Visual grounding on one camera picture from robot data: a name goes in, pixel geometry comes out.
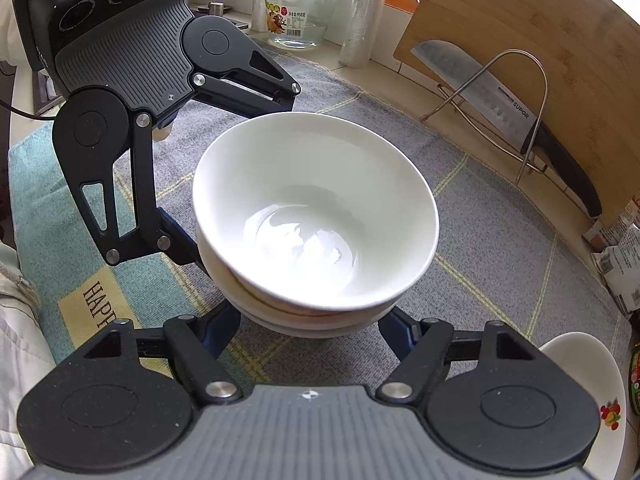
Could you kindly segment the floral pink bowl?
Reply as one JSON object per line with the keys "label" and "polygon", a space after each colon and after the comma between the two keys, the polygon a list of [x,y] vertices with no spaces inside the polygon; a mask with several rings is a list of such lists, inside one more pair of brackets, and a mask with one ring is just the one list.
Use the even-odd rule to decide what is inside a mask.
{"label": "floral pink bowl", "polygon": [[[232,271],[228,268],[228,266],[222,262],[221,258],[216,255],[216,252],[213,251],[212,248],[209,247],[209,244],[206,242],[206,238],[201,232],[199,226],[196,227],[196,241],[198,242],[198,251],[200,252],[201,259],[203,261],[203,266],[206,267],[208,272],[211,268],[221,268],[225,266],[231,273]],[[383,302],[378,306],[370,307],[367,309],[358,309],[355,311],[328,311],[328,310],[318,310],[311,309],[305,307],[294,306],[294,304],[290,304],[289,302],[279,300],[274,298],[273,296],[267,295],[265,292],[258,292],[256,289],[252,289],[247,285],[244,285],[243,282],[235,276],[232,275],[239,281],[239,283],[255,298],[258,300],[262,300],[268,307],[272,307],[281,312],[297,314],[297,315],[306,315],[306,316],[332,316],[334,320],[340,320],[341,318],[347,318],[348,316],[351,318],[357,311],[371,310],[379,307],[388,307],[391,304],[394,306],[398,303],[398,298],[392,299],[390,301]]]}

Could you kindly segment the grey checked table mat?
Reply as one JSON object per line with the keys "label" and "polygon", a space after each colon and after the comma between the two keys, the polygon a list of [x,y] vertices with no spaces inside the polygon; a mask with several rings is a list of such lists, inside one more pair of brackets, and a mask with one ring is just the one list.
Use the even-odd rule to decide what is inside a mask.
{"label": "grey checked table mat", "polygon": [[[363,125],[416,165],[436,198],[437,252],[423,278],[400,300],[415,318],[440,318],[480,330],[498,318],[534,344],[568,332],[597,337],[620,368],[629,360],[631,328],[600,281],[532,202],[495,171],[440,134],[288,54],[278,56],[303,88],[295,106]],[[115,318],[157,327],[220,301],[196,266],[163,255],[109,266],[82,222],[43,126],[8,155],[17,255],[42,302],[40,326],[62,360]],[[332,339],[298,339],[244,320],[222,354],[243,388],[276,384],[376,386],[396,358],[375,326]]]}

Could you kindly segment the glass jar green lid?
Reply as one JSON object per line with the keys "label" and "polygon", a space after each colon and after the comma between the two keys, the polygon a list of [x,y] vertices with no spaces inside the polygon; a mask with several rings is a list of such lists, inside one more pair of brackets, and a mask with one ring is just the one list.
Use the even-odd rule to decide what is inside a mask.
{"label": "glass jar green lid", "polygon": [[321,44],[335,9],[335,0],[265,0],[268,41],[288,50],[309,50]]}

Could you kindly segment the white bowl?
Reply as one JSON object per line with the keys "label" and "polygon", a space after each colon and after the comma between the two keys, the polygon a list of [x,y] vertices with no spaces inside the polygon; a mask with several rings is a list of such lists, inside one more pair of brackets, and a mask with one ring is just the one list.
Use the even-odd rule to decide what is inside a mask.
{"label": "white bowl", "polygon": [[368,128],[288,112],[241,122],[192,182],[206,245],[244,282],[301,307],[355,311],[400,297],[434,259],[439,216],[414,163]]}

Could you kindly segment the food packet bag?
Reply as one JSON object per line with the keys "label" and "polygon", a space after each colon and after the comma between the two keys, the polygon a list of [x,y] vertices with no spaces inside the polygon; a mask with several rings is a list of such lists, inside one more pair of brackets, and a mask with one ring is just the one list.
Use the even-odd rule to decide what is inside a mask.
{"label": "food packet bag", "polygon": [[593,249],[591,259],[614,301],[626,315],[640,304],[639,197],[634,196],[609,226],[600,220],[582,236]]}

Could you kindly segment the bamboo cutting board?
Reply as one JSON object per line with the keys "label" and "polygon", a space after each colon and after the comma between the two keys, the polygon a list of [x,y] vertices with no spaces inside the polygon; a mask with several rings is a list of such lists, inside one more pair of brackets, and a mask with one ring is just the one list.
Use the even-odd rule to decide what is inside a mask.
{"label": "bamboo cutting board", "polygon": [[429,39],[492,62],[588,174],[604,224],[638,195],[639,26],[612,0],[422,0],[395,58],[428,75],[411,50]]}

